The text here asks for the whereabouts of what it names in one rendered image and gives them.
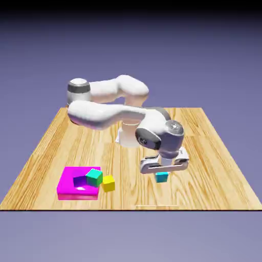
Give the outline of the small teal green cube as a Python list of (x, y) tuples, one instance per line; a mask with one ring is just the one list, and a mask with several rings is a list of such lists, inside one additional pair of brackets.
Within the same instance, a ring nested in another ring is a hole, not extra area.
[(99, 187), (103, 181), (103, 172), (92, 168), (86, 175), (86, 183), (89, 186)]

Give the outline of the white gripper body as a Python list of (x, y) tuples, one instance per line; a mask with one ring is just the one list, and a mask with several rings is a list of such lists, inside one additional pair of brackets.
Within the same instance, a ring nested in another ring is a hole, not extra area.
[(140, 172), (142, 174), (182, 171), (188, 167), (189, 159), (178, 159), (172, 165), (161, 165), (158, 160), (160, 158), (144, 158), (140, 162)]

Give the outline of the small yellow cube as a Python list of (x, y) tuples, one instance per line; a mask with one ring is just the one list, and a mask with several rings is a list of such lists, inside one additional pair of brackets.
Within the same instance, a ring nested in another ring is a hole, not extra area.
[(103, 177), (102, 188), (104, 192), (110, 192), (115, 190), (115, 180), (112, 175)]

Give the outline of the large magenta box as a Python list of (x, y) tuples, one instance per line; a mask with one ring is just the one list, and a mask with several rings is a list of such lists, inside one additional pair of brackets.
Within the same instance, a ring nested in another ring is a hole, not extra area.
[(58, 200), (97, 200), (99, 187), (86, 183), (85, 175), (99, 166), (66, 166), (57, 185)]

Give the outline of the small cyan cube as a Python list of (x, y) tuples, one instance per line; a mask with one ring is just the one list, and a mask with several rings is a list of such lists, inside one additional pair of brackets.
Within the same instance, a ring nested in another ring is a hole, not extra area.
[(155, 179), (157, 183), (167, 182), (168, 172), (157, 172), (155, 173)]

